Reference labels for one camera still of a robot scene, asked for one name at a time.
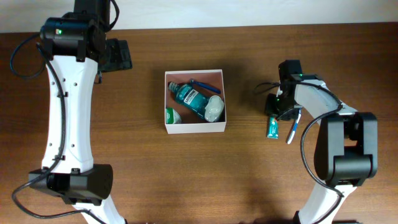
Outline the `toothpaste tube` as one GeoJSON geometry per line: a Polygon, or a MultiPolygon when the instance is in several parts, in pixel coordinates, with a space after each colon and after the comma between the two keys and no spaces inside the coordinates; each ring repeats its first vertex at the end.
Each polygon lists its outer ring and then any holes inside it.
{"type": "Polygon", "coordinates": [[[278,122],[277,122],[276,118],[273,116],[271,116],[269,118],[267,137],[270,139],[278,139],[279,138],[278,122]]]}

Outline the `blue white toothbrush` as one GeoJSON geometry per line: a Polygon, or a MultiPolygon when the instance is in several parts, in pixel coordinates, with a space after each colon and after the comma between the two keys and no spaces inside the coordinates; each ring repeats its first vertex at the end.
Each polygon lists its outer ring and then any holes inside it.
{"type": "Polygon", "coordinates": [[[290,133],[289,133],[289,135],[288,135],[288,138],[287,138],[287,140],[286,140],[286,143],[287,143],[287,144],[291,144],[291,143],[292,143],[292,141],[293,141],[293,139],[294,139],[294,136],[295,136],[295,133],[296,133],[296,130],[297,130],[297,126],[298,126],[299,121],[300,121],[300,119],[301,119],[301,116],[302,116],[302,110],[299,109],[299,110],[298,110],[297,118],[295,119],[295,121],[294,121],[294,123],[293,123],[293,125],[292,125],[292,128],[291,128],[291,130],[290,130],[290,133]]]}

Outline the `blue disposable razor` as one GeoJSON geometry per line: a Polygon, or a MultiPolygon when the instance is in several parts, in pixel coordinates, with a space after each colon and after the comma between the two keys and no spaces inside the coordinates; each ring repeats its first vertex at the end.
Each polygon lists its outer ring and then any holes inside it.
{"type": "Polygon", "coordinates": [[[203,83],[203,82],[198,82],[198,81],[196,81],[194,79],[190,79],[190,84],[191,85],[198,85],[198,86],[200,86],[200,87],[202,87],[202,88],[204,88],[206,90],[210,90],[210,91],[212,91],[213,93],[216,93],[216,94],[221,94],[221,90],[220,89],[212,87],[212,86],[210,86],[210,85],[208,85],[206,83],[203,83]]]}

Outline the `green soap bar box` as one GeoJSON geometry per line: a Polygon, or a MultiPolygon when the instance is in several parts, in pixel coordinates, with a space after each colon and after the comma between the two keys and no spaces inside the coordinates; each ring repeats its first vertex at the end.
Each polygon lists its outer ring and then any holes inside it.
{"type": "Polygon", "coordinates": [[[166,122],[166,124],[181,124],[182,119],[175,109],[166,108],[165,109],[165,122],[166,122]]]}

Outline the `teal mouthwash bottle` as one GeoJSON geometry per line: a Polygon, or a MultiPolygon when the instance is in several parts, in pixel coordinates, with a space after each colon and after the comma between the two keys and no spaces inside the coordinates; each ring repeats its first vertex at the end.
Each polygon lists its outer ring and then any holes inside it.
{"type": "Polygon", "coordinates": [[[174,100],[178,104],[193,111],[199,118],[205,119],[205,106],[208,104],[208,97],[194,89],[191,84],[179,85],[169,82],[168,89],[174,94],[174,100]]]}

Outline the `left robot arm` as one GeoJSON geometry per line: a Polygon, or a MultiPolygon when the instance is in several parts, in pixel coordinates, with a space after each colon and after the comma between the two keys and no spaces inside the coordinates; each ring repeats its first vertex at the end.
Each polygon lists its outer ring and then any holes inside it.
{"type": "Polygon", "coordinates": [[[29,173],[27,185],[62,199],[88,223],[124,223],[111,198],[113,168],[96,164],[90,145],[98,65],[123,66],[106,37],[117,9],[115,1],[76,1],[72,12],[45,21],[37,46],[49,74],[49,133],[41,166],[29,173]]]}

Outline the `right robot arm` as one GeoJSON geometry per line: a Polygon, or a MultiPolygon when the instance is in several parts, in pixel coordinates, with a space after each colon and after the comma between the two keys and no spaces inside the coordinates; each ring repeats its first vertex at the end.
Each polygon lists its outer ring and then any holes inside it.
{"type": "Polygon", "coordinates": [[[346,105],[321,77],[303,73],[299,60],[285,60],[278,70],[266,114],[298,123],[307,110],[313,118],[300,138],[300,155],[315,186],[292,221],[333,223],[346,198],[377,173],[377,118],[346,105]]]}

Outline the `white cardboard box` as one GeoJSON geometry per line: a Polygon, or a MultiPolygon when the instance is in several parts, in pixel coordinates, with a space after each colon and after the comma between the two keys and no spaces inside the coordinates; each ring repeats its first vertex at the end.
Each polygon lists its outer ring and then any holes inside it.
{"type": "Polygon", "coordinates": [[[190,79],[194,79],[198,82],[203,82],[212,87],[220,89],[221,94],[219,94],[218,96],[222,100],[225,100],[223,71],[221,69],[165,72],[164,110],[166,108],[173,108],[178,112],[182,119],[181,124],[166,124],[164,116],[164,123],[167,133],[188,134],[223,132],[226,127],[226,109],[223,110],[221,117],[217,122],[209,123],[204,119],[199,118],[193,111],[189,110],[181,104],[178,104],[174,100],[174,94],[168,89],[168,83],[175,82],[179,85],[183,85],[189,83],[190,79]]]}

